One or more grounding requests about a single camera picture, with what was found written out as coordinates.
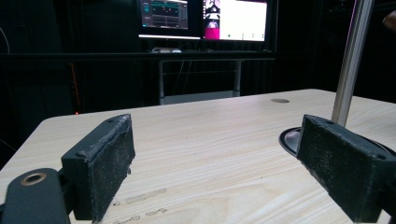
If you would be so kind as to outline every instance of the wooden tabletop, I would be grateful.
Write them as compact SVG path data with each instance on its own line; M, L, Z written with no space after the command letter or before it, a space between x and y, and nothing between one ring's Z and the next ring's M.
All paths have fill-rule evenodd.
M103 223L351 223L278 143L304 114L329 119L334 98L289 91L47 119L0 172L0 203L13 178L59 170L99 123L130 113L136 157ZM396 105L354 97L346 127L395 149Z

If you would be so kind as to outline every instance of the dark wall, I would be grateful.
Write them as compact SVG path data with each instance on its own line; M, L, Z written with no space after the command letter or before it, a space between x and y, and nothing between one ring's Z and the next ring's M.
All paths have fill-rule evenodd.
M277 51L271 91L336 91L354 1L279 0ZM377 0L370 20L355 95L396 103L396 34L382 20L396 1Z
M321 20L318 39L318 61L313 87L336 91L341 72L353 2L345 7L327 4ZM369 29L361 55L355 95L396 103L396 34L383 24L385 16L396 9L395 1L375 1Z
M0 27L7 37L3 53L62 52L54 18L50 0L1 1ZM1 63L2 98L8 98L0 118L4 142L18 148L43 119L72 113L66 68L64 63Z
M74 52L139 51L135 1L70 1ZM136 62L77 63L82 107L95 112L143 106L144 76Z

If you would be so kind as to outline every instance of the metal pole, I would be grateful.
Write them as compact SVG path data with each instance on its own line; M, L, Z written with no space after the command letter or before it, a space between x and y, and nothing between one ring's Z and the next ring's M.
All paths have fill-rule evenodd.
M349 33L346 42L341 75L332 110L332 121L342 126L347 124L350 103L355 88L361 61L361 52L367 34L374 0L356 0L353 7Z

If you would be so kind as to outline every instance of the second monitor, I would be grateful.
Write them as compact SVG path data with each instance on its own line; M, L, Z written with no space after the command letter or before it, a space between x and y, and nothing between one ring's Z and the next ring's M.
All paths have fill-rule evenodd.
M264 41L267 1L203 0L204 39Z

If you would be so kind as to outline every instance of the black cable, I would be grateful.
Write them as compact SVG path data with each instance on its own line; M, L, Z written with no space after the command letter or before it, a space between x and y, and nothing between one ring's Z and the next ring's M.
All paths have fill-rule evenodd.
M78 113L80 112L80 100L79 100L79 92L78 92L78 84L77 84L77 79L76 79L76 71L75 71L75 66L73 63L70 63L71 69L72 69L72 76L73 76L73 84L74 84L74 89L76 92L76 98L77 98L77 110Z
M191 64L192 64L192 61L190 61L189 69L187 70L186 80L184 80L184 86L183 86L183 92L182 92L182 94L184 94L184 90L186 90L187 80L189 79Z
M5 142L3 139L0 138L0 142L2 142L4 145L6 145L8 148L10 148L11 150L13 150L14 152L17 151L17 149L15 149L15 147L10 146L7 142Z
M177 75L175 87L174 87L174 90L173 90L173 92L172 92L173 95L175 95L175 93L176 93L177 83L178 83L178 80L179 80L179 78L180 78L180 76L181 76L181 72L182 72L182 70L183 70L183 66L184 66L184 61L181 62L180 70L178 71L178 75Z
M81 12L81 15L80 15L80 18L81 18L81 21L80 21L80 31L81 31L81 38L82 38L82 50L85 52L85 50L86 50L86 44L85 44L85 26L84 26L84 2L83 2L83 0L81 0L80 1L80 12Z
M10 53L10 51L9 51L9 43L8 43L8 39L7 39L7 36L6 36L6 34L4 33L4 31L3 31L3 29L0 27L0 32L1 32L1 34L3 35L3 37L4 37L4 40L6 41L6 45L7 45L7 53L9 54Z

